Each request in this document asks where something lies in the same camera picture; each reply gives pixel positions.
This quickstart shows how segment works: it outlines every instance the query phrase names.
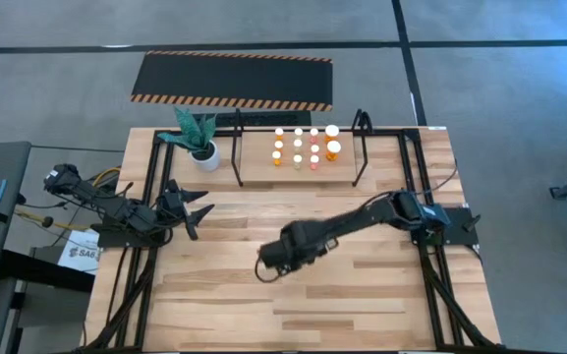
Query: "robotic arm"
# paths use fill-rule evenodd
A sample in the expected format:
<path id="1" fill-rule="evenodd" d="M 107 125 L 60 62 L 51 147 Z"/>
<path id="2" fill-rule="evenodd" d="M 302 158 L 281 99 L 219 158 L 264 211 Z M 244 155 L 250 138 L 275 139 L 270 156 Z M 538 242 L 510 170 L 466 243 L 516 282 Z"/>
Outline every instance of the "robotic arm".
<path id="1" fill-rule="evenodd" d="M 428 233 L 442 232 L 451 222 L 440 205 L 424 206 L 416 194 L 407 191 L 393 191 L 376 195 L 359 208 L 325 220 L 296 220 L 281 229 L 281 236 L 261 246 L 255 264 L 255 275 L 262 282 L 276 281 L 279 277 L 296 271 L 304 265 L 311 265 L 316 257 L 322 257 L 338 246 L 338 237 L 387 223 L 392 227 L 415 232 L 421 254 L 421 267 L 425 279 L 442 298 L 447 309 L 469 339 L 478 346 L 497 348 L 486 339 L 469 320 L 453 295 L 447 290 L 436 273 L 427 253 Z M 263 279 L 258 274 L 258 265 L 275 268 L 278 275 Z"/>
<path id="2" fill-rule="evenodd" d="M 278 276 L 311 265 L 338 246 L 338 237 L 387 223 L 399 230 L 435 230 L 450 221 L 441 206 L 423 206 L 414 193 L 394 191 L 379 194 L 359 208 L 325 220 L 296 220 L 281 229 L 278 241 L 263 245 L 258 260 L 266 268 L 275 268 Z M 255 271 L 257 278 L 262 279 Z"/>
<path id="3" fill-rule="evenodd" d="M 176 181 L 168 182 L 167 189 L 156 200 L 156 209 L 142 204 L 135 199 L 118 195 L 106 195 L 104 192 L 84 181 L 78 168 L 72 164 L 59 164 L 44 179 L 45 190 L 50 194 L 86 206 L 95 211 L 102 211 L 102 223 L 91 228 L 100 235 L 100 247 L 159 247 L 171 240 L 171 229 L 185 223 L 187 233 L 196 240 L 196 226 L 209 213 L 214 205 L 189 212 L 185 204 L 195 201 L 208 192 L 189 192 L 178 187 Z M 72 196 L 78 202 L 66 199 Z M 170 239 L 165 238 L 165 231 L 170 232 Z"/>

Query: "concrete floor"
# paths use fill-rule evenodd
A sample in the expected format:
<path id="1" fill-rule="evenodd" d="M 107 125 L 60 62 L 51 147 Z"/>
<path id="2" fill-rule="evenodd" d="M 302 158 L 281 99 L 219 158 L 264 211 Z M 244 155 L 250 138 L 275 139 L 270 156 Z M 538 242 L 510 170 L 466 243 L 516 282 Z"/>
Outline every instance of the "concrete floor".
<path id="1" fill-rule="evenodd" d="M 402 3 L 411 40 L 567 39 L 567 0 Z M 379 0 L 0 0 L 0 46 L 396 40 L 394 24 L 390 2 Z M 361 107 L 375 125 L 415 124 L 399 49 L 268 53 L 334 59 L 334 111 L 314 122 L 344 124 Z M 484 270 L 504 343 L 567 352 L 567 201 L 547 191 L 567 182 L 567 47 L 413 56 L 428 124 L 448 127 L 467 200 L 482 214 Z M 170 107 L 129 102 L 141 60 L 142 53 L 1 54 L 0 141 L 120 149 L 131 127 L 174 124 Z M 34 149 L 23 192 L 48 204 L 40 180 L 53 164 L 73 162 L 89 175 L 120 159 Z M 10 249 L 53 241 L 28 227 L 15 222 Z M 79 335 L 79 326 L 42 328 L 22 352 L 70 349 Z M 53 340 L 38 346 L 40 337 Z"/>

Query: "potted plant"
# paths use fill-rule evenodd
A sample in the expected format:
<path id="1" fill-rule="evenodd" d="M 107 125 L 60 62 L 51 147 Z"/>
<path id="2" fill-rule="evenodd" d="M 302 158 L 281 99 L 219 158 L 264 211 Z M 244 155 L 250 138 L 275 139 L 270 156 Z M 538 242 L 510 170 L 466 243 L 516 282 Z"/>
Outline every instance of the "potted plant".
<path id="1" fill-rule="evenodd" d="M 161 133 L 158 138 L 169 144 L 176 144 L 189 152 L 196 166 L 202 171 L 211 172 L 220 164 L 220 152 L 217 145 L 211 139 L 215 134 L 215 117 L 207 118 L 203 115 L 196 119 L 189 110 L 183 112 L 174 107 L 176 120 L 181 127 L 181 135 L 175 136 L 169 133 Z"/>

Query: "yellow and black striped border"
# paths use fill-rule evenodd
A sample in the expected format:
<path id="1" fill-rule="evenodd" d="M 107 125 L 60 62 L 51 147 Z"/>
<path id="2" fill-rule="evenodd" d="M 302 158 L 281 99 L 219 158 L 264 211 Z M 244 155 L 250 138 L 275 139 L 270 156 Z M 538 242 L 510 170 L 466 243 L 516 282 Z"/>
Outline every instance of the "yellow and black striped border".
<path id="1" fill-rule="evenodd" d="M 289 109 L 320 112 L 328 112 L 333 108 L 331 104 L 315 102 L 299 102 L 272 99 L 194 97 L 183 95 L 175 96 L 167 94 L 133 94 L 130 97 L 130 101 L 140 103 L 192 104 L 214 107 Z"/>
<path id="2" fill-rule="evenodd" d="M 332 63 L 329 58 L 315 58 L 304 56 L 291 56 L 291 55 L 264 55 L 264 54 L 239 54 L 239 53 L 209 53 L 209 52 L 194 52 L 194 51 L 163 51 L 163 50 L 150 50 L 145 55 L 193 55 L 193 56 L 212 56 L 220 58 L 252 58 L 252 59 L 279 59 L 279 60 L 304 60 L 315 61 L 322 63 Z"/>

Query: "wooden table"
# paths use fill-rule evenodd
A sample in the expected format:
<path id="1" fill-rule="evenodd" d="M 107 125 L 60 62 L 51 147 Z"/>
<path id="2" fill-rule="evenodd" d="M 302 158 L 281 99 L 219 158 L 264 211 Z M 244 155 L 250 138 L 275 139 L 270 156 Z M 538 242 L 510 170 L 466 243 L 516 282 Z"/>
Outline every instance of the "wooden table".
<path id="1" fill-rule="evenodd" d="M 152 128 L 131 130 L 117 188 L 134 182 L 130 198 L 142 196 L 153 132 Z M 433 187 L 453 171 L 453 152 L 446 130 L 421 128 L 421 136 Z M 246 184 L 241 188 L 230 162 L 232 140 L 215 141 L 222 161 L 213 173 L 198 172 L 183 150 L 177 148 L 174 153 L 171 178 L 185 189 L 210 191 L 190 207 L 213 203 L 215 209 L 202 222 L 199 240 L 190 241 L 179 227 L 174 240 L 159 251 L 145 351 L 434 349 L 419 254 L 407 232 L 376 225 L 342 238 L 334 252 L 276 283 L 262 284 L 254 275 L 256 250 L 278 239 L 279 229 L 289 221 L 331 216 L 359 206 L 378 192 L 404 188 L 395 138 L 367 138 L 369 166 L 356 188 L 350 183 Z M 355 144 L 360 166 L 358 138 Z M 412 146 L 409 153 L 418 179 Z M 163 150 L 159 156 L 162 160 Z M 459 175 L 433 196 L 445 206 L 463 204 Z M 456 299 L 482 333 L 498 342 L 480 262 L 463 246 L 445 249 Z M 104 326 L 120 256 L 121 250 L 101 256 L 85 322 L 89 338 Z M 121 303 L 121 293 L 117 301 Z M 445 340 L 451 343 L 446 309 L 438 301 Z M 138 314 L 136 305 L 127 343 L 134 340 Z"/>

